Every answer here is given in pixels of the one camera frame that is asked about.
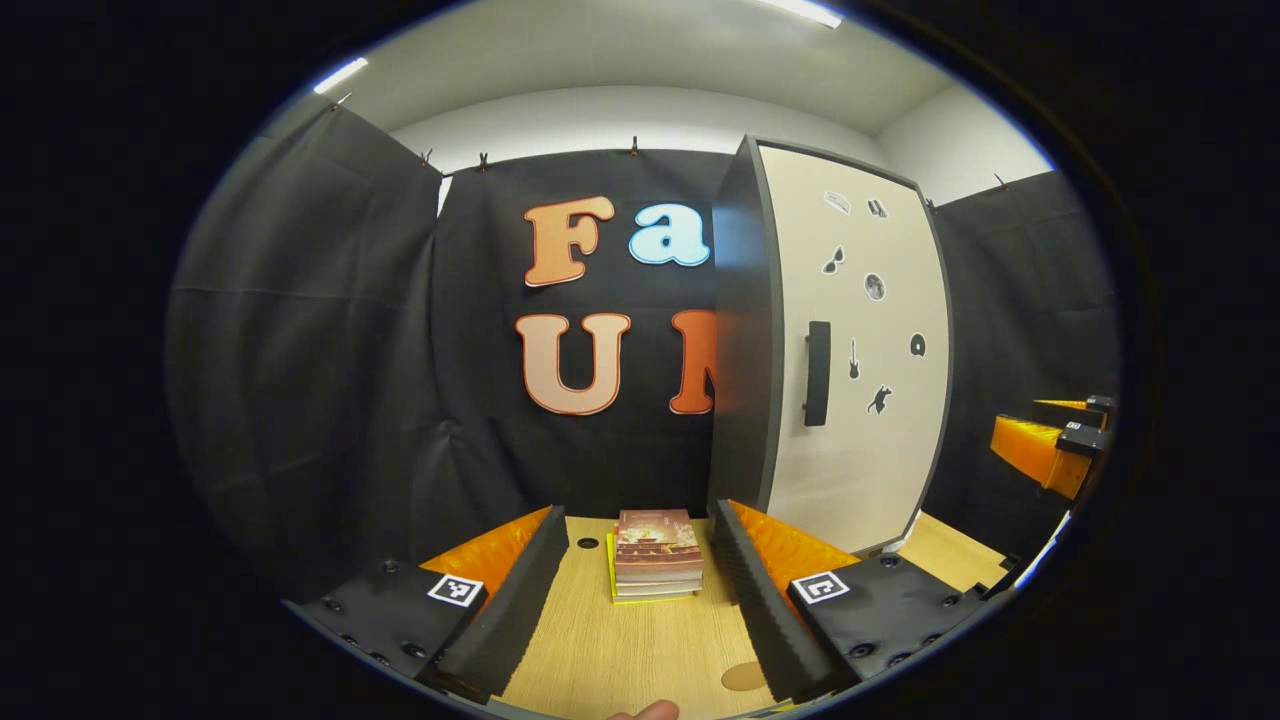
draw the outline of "orange letter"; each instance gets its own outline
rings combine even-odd
[[[561,415],[599,413],[618,396],[622,365],[622,333],[631,318],[599,313],[582,319],[591,333],[595,369],[586,389],[570,389],[559,379],[559,336],[568,320],[559,315],[525,315],[516,320],[516,332],[525,338],[525,389],[534,402]]]
[[[602,220],[613,217],[613,204],[608,197],[595,196],[586,200],[572,200],[554,205],[540,205],[525,213],[525,219],[534,223],[534,266],[525,273],[525,284],[540,287],[568,281],[576,281],[586,274],[586,265],[573,260],[571,245],[576,245],[582,255],[595,252],[595,220],[580,218],[570,225],[573,215],[594,215]]]
[[[671,325],[685,336],[685,364],[680,373],[680,395],[671,398],[671,411],[701,415],[712,409],[705,378],[716,384],[716,313],[685,310],[671,318]]]

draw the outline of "blue letter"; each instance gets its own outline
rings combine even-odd
[[[666,225],[657,225],[667,218]],[[664,204],[650,205],[636,213],[636,224],[643,225],[631,236],[631,255],[641,263],[660,265],[675,260],[692,268],[712,256],[712,249],[703,242],[703,218],[692,208]]]

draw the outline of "white wall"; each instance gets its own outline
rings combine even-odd
[[[1052,170],[1041,150],[1001,113],[956,85],[920,102],[876,138],[893,172],[942,205]]]
[[[413,152],[431,150],[444,173],[479,164],[631,147],[735,152],[744,135],[822,147],[873,165],[884,154],[865,135],[837,123],[758,100],[675,87],[577,87],[502,97],[406,126],[392,137]],[[442,188],[444,202],[447,187]]]

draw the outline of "ceiling light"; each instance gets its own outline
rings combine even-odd
[[[760,3],[773,5],[774,8],[782,8],[783,10],[790,10],[801,18],[817,20],[829,28],[838,26],[841,20],[841,17],[836,13],[832,13],[817,3],[810,3],[809,0],[760,0]]]
[[[343,65],[340,70],[333,73],[332,76],[324,78],[323,81],[320,81],[320,85],[317,85],[315,87],[315,91],[316,92],[324,92],[324,91],[329,90],[330,87],[333,87],[333,86],[338,85],[339,82],[342,82],[342,81],[347,79],[348,77],[351,77],[351,73],[358,70],[360,68],[364,68],[367,64],[369,64],[369,60],[366,60],[364,58],[356,58],[355,60],[352,60],[352,61],[347,63],[346,65]]]

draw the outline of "wooden table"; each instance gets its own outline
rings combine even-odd
[[[713,559],[703,589],[689,600],[614,606],[605,534],[616,519],[566,518],[570,546],[547,596],[525,659],[495,700],[570,720],[635,714],[658,698],[675,701],[681,720],[728,717],[777,705],[768,688],[730,691],[726,670],[758,662],[727,579]],[[709,520],[694,533],[709,548]],[[599,544],[585,550],[581,538]],[[991,587],[1004,557],[938,520],[920,514],[902,557],[956,589]]]

